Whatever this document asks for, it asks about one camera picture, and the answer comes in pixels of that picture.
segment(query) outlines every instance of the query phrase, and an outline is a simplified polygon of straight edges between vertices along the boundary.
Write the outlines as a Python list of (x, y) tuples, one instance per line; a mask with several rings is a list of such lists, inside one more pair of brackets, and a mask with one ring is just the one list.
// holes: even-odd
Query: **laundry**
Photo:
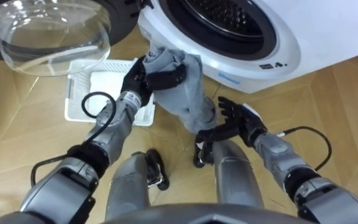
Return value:
[(174, 88), (154, 91), (155, 101), (168, 112), (177, 115), (185, 128), (194, 134), (216, 126), (214, 103), (204, 96), (200, 56), (152, 44), (143, 64), (146, 76), (155, 72), (174, 71), (184, 65), (186, 79)]

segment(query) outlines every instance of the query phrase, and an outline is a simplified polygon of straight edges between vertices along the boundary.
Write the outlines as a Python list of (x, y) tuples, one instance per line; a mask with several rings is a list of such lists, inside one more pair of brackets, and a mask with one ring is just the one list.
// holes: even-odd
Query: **black cable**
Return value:
[(44, 161), (38, 162), (36, 163), (36, 165), (33, 166), (33, 168), (31, 169), (31, 175), (30, 175), (30, 181), (31, 181), (31, 187), (33, 187), (36, 183), (35, 183), (35, 175), (37, 174), (37, 169), (43, 165), (47, 165), (53, 162), (57, 162), (60, 161), (62, 159), (66, 158), (66, 155), (61, 155), (61, 156), (57, 156), (57, 157), (53, 157), (51, 159), (46, 159)]
[(96, 137), (98, 137), (104, 130), (106, 130), (106, 128), (110, 125), (110, 123), (112, 122), (112, 120), (114, 119), (114, 116), (116, 115), (116, 112), (117, 112), (117, 105), (116, 105), (116, 101), (114, 100), (114, 98), (112, 96), (110, 96), (109, 94), (107, 93), (104, 93), (104, 92), (100, 92), (100, 91), (97, 91), (97, 92), (93, 92), (93, 93), (89, 93), (88, 95), (86, 95), (82, 102), (81, 102), (81, 107), (82, 107), (82, 110), (84, 111), (84, 113), (89, 116), (90, 118), (96, 118), (97, 116), (95, 115), (92, 115), (88, 112), (88, 110), (85, 108), (85, 102), (91, 98), (92, 96), (96, 96), (96, 95), (101, 95), (101, 96), (105, 96), (107, 97), (111, 104), (112, 104), (112, 110), (111, 110), (111, 114), (110, 114), (110, 117), (109, 119), (107, 119), (107, 121), (104, 123), (104, 125), (99, 128), (99, 130), (97, 130), (91, 137), (89, 137), (83, 144), (89, 144), (91, 141), (93, 141)]
[(328, 147), (327, 156), (326, 156), (326, 158), (315, 168), (315, 171), (319, 171), (319, 170), (320, 170), (321, 168), (323, 168), (323, 167), (327, 164), (327, 162), (330, 160), (330, 158), (331, 158), (331, 156), (332, 156), (332, 154), (333, 154), (333, 147), (332, 147), (331, 143), (329, 142), (329, 139), (327, 138), (327, 136), (325, 136), (322, 132), (320, 132), (320, 131), (318, 131), (318, 130), (316, 130), (316, 129), (314, 129), (314, 128), (311, 128), (311, 127), (299, 126), (299, 127), (296, 127), (296, 128), (290, 128), (290, 129), (288, 129), (288, 130), (285, 130), (285, 131), (283, 131), (283, 133), (284, 133), (285, 135), (287, 135), (287, 134), (291, 134), (291, 133), (293, 133), (293, 132), (295, 132), (295, 131), (297, 131), (297, 130), (301, 130), (301, 129), (309, 130), (309, 131), (312, 131), (312, 132), (318, 134), (319, 136), (321, 136), (321, 137), (324, 139), (324, 141), (325, 141), (326, 144), (327, 144), (327, 147)]
[[(83, 99), (82, 99), (82, 102), (81, 102), (81, 108), (82, 110), (84, 111), (84, 113), (89, 116), (90, 118), (97, 118), (97, 116), (95, 115), (92, 115), (88, 112), (88, 110), (86, 109), (85, 107), (85, 103), (86, 101), (91, 98), (92, 96), (96, 96), (96, 95), (100, 95), (100, 96), (105, 96), (107, 97), (111, 104), (112, 104), (112, 110), (111, 110), (111, 115), (110, 117), (108, 118), (108, 120), (105, 122), (105, 124), (99, 128), (94, 134), (91, 135), (91, 137), (89, 137), (85, 142), (82, 143), (82, 145), (87, 145), (89, 144), (91, 141), (93, 141), (96, 137), (98, 137), (104, 130), (106, 130), (106, 128), (110, 125), (110, 123), (112, 122), (112, 120), (114, 119), (114, 116), (116, 115), (116, 112), (117, 112), (117, 106), (116, 106), (116, 101), (114, 100), (114, 98), (112, 96), (110, 96), (109, 94), (107, 93), (104, 93), (104, 92), (100, 92), (100, 91), (97, 91), (97, 92), (93, 92), (93, 93), (89, 93), (87, 94)], [(37, 174), (37, 169), (41, 166), (44, 166), (44, 165), (47, 165), (47, 164), (50, 164), (50, 163), (53, 163), (53, 162), (57, 162), (57, 161), (60, 161), (64, 158), (66, 158), (67, 154), (64, 154), (64, 155), (61, 155), (61, 156), (57, 156), (57, 157), (53, 157), (51, 159), (46, 159), (44, 161), (41, 161), (41, 162), (38, 162), (36, 163), (36, 165), (33, 166), (33, 168), (31, 169), (31, 175), (30, 175), (30, 182), (31, 182), (31, 187), (33, 187), (35, 184), (36, 184), (36, 181), (35, 181), (35, 176)]]

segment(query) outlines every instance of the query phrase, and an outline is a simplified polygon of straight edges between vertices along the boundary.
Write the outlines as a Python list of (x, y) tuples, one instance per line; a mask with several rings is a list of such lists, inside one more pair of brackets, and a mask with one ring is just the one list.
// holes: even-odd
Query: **blue label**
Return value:
[(218, 77), (224, 78), (225, 80), (230, 81), (230, 82), (232, 82), (232, 83), (234, 83), (234, 84), (236, 84), (236, 85), (240, 85), (240, 82), (239, 82), (239, 81), (234, 80), (234, 79), (232, 79), (232, 78), (229, 78), (229, 77), (225, 76), (225, 74), (219, 73), (219, 74), (218, 74)]

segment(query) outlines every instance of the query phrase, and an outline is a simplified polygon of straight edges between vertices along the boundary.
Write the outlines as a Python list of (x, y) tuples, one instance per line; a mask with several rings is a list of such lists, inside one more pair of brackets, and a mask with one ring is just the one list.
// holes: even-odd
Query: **robotic arm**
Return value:
[[(85, 142), (53, 158), (62, 161), (36, 184), (32, 172), (32, 188), (19, 212), (1, 217), (0, 223), (85, 223), (95, 204), (92, 194), (99, 179), (121, 155), (135, 114), (149, 102), (151, 91), (143, 86), (144, 75), (139, 59), (124, 78), (120, 97), (114, 101), (104, 94), (110, 100), (95, 116), (96, 124)], [(83, 108), (92, 95), (84, 99)]]
[[(286, 133), (269, 133), (252, 110), (223, 97), (219, 97), (219, 107), (226, 123), (216, 129), (225, 130), (225, 138), (228, 133), (240, 135), (247, 146), (256, 150), (265, 168), (298, 208), (300, 218), (314, 223), (358, 223), (358, 197), (321, 177), (289, 142), (279, 137)], [(220, 137), (209, 132), (206, 138), (216, 141)]]

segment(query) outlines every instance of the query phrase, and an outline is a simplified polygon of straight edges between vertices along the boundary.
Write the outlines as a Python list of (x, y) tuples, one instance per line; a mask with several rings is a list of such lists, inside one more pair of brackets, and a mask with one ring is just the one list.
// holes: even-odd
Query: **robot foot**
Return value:
[(197, 168), (203, 168), (205, 164), (214, 164), (213, 154), (212, 154), (212, 143), (203, 142), (203, 139), (199, 136), (196, 136), (195, 146), (194, 146), (194, 156), (193, 156), (193, 165)]
[(161, 155), (157, 150), (149, 149), (146, 152), (146, 164), (148, 186), (153, 187), (156, 185), (160, 190), (167, 190), (170, 183)]

